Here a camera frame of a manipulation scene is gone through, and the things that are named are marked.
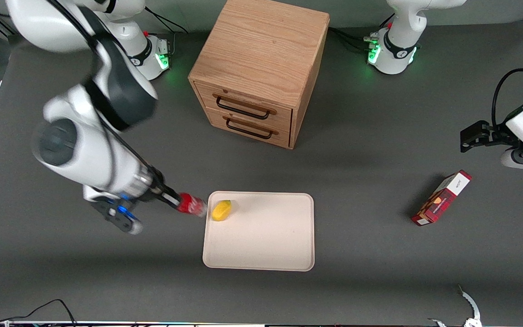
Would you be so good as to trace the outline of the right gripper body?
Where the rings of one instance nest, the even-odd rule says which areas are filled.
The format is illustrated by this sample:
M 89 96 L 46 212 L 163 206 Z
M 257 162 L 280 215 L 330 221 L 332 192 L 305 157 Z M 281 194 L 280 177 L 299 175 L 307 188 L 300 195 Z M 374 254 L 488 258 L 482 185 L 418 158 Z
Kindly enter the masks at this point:
M 101 182 L 83 185 L 83 198 L 89 202 L 134 202 L 154 186 L 154 176 L 143 165 L 117 165 L 108 168 L 107 177 Z

